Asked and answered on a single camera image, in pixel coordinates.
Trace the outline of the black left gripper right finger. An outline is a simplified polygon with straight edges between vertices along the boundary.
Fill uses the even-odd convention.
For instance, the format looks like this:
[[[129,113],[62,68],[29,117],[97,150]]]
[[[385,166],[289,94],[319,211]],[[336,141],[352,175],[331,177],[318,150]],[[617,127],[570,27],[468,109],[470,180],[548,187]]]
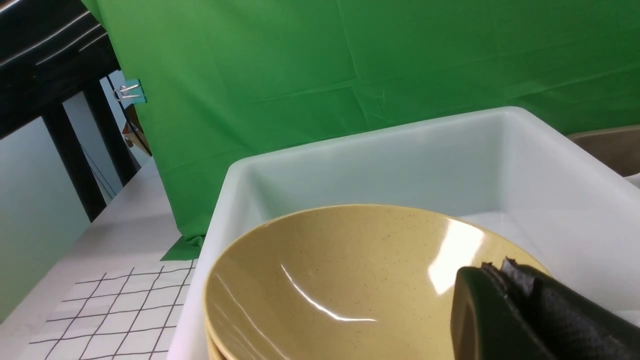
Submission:
[[[639,328],[530,265],[482,265],[535,338],[559,360],[637,360]]]

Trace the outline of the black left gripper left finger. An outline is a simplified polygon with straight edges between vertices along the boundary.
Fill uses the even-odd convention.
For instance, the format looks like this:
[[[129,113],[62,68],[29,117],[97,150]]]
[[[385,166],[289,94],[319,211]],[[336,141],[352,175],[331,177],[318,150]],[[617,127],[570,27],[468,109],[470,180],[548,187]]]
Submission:
[[[450,337],[455,360],[556,360],[516,306],[493,266],[455,276]]]

